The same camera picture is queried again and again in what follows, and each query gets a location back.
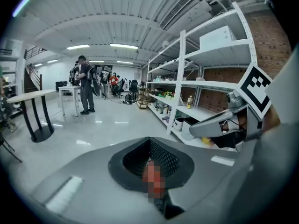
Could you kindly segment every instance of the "white floor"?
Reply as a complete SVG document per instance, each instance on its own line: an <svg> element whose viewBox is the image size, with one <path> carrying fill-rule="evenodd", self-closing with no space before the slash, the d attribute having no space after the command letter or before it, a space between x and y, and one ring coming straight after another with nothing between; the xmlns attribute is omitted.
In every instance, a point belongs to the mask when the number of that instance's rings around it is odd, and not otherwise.
<svg viewBox="0 0 299 224"><path fill-rule="evenodd" d="M117 103L122 101L121 98L112 98L113 102L93 97L96 113L79 117L75 117L72 96L64 97L65 116L61 113L58 94L46 97L55 132L41 143L31 141L23 115L14 119L17 130L13 134L4 130L3 136L23 163L16 161L0 147L1 162L7 167L13 182L31 193L45 177L85 152L144 136L179 141L173 135L166 135L165 125L151 110L139 110L136 104ZM36 130L38 127L30 103L27 106L28 116L33 130ZM40 121L45 126L40 98L36 99L36 106Z"/></svg>

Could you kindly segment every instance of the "white box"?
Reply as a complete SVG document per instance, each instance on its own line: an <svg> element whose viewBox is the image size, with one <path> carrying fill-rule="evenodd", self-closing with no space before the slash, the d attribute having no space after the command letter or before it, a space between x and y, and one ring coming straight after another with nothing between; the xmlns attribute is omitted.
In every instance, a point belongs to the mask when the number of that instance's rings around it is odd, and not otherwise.
<svg viewBox="0 0 299 224"><path fill-rule="evenodd" d="M209 32L199 38L200 50L212 50L235 41L236 38L228 26Z"/></svg>

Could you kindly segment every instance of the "black table leg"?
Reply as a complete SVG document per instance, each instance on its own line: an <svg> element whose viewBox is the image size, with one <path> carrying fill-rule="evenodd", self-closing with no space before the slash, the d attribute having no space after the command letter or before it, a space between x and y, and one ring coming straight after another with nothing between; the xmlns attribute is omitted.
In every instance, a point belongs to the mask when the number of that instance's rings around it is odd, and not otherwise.
<svg viewBox="0 0 299 224"><path fill-rule="evenodd" d="M33 112L34 112L34 116L36 117L36 122L37 122L38 128L40 130L42 130L42 125L41 125L41 122L39 121L37 111L36 111L36 102L35 102L34 98L31 99L31 101L32 101Z"/></svg>
<svg viewBox="0 0 299 224"><path fill-rule="evenodd" d="M50 129L50 132L53 133L54 132L54 129L51 125L51 121L49 119L49 115L48 115L48 111L47 111L47 105L46 105L46 98L45 96L42 96L42 104L43 104L43 112L45 114L45 117L46 117L46 121L47 121L47 124L48 124L48 127Z"/></svg>
<svg viewBox="0 0 299 224"><path fill-rule="evenodd" d="M33 130L32 130L32 127L30 125L30 122L29 122L29 119L28 119L28 115L27 115L27 110L26 110L26 106L25 106L25 101L21 101L21 107L22 107L22 110L23 110L23 115L24 115L24 119L25 119L25 122L26 122L26 125L27 125L27 128L31 134L31 139L32 141L36 141L36 136L34 135L33 133Z"/></svg>

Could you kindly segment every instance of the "brick wall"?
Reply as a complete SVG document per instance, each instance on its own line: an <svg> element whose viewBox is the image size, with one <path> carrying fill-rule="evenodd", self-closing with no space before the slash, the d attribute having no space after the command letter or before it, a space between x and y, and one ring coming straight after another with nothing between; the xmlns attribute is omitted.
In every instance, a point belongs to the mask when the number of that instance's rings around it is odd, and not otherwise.
<svg viewBox="0 0 299 224"><path fill-rule="evenodd" d="M287 36L270 10L245 14L253 35L257 63L272 79L290 57L291 47ZM205 80L238 83L246 69L207 69ZM214 112L227 109L226 93L202 90L199 106Z"/></svg>

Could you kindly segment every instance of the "white metal shelving unit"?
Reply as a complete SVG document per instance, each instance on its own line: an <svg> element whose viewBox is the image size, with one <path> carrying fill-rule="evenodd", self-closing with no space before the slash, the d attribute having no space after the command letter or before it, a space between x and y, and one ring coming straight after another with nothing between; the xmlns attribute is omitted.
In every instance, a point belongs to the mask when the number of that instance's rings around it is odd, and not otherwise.
<svg viewBox="0 0 299 224"><path fill-rule="evenodd" d="M247 68L250 64L257 66L256 49L247 21L237 3L233 2L232 5L234 9L220 14L188 32L185 30L181 31L179 38L174 40L168 47L164 48L149 60L147 87L149 84L175 85L175 96L173 100L151 95L155 99L171 106L169 123L163 121L163 123L167 126L166 132L167 134L173 132L180 140L182 140L183 143L187 145L215 148L213 146L211 147L203 144L200 139L193 139L192 141L184 140L180 132L177 132L172 128L177 110L197 119L198 121L203 121L215 115L215 113L198 106L201 89L231 92L238 87L238 84L217 81L183 81L184 71L199 69L202 67L203 72L201 73L201 77L203 77L204 69L226 67ZM194 47L196 47L194 45L192 45L191 49L187 48L189 39L193 42L195 41L195 43L199 42L199 38L201 36L226 25L235 35L235 41L222 45L215 44L215 46L210 50L194 49ZM153 64L155 60L161 60L158 59L159 56L167 50L175 48L178 43L179 52L175 55L175 57L177 57L176 59L167 61L166 63L150 70L151 64ZM163 76L171 74L174 71L177 71L178 73L176 81L148 81L149 77ZM181 105L181 102L179 101L181 88L184 86L196 89L193 107L191 109L187 109L186 106ZM151 105L149 105L149 108L160 118L160 120L162 120L162 115L160 113L155 111Z"/></svg>

